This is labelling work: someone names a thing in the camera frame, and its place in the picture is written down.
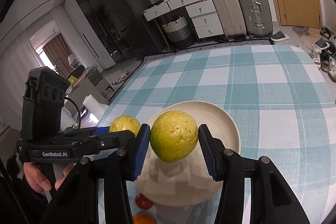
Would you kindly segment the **person's left hand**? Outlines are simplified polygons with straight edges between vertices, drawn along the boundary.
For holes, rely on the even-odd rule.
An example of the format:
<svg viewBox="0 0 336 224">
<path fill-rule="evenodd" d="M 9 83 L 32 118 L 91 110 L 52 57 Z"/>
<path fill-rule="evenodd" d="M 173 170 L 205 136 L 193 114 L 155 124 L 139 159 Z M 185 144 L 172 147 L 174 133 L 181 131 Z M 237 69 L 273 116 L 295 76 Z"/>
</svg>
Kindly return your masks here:
<svg viewBox="0 0 336 224">
<path fill-rule="evenodd" d="M 58 190 L 63 181 L 66 179 L 74 165 L 67 164 L 63 168 L 63 176 L 61 179 L 56 180 L 55 189 Z M 23 164 L 23 171 L 29 186 L 39 194 L 44 194 L 45 191 L 50 191 L 52 186 L 42 170 L 33 162 L 25 162 Z"/>
</svg>

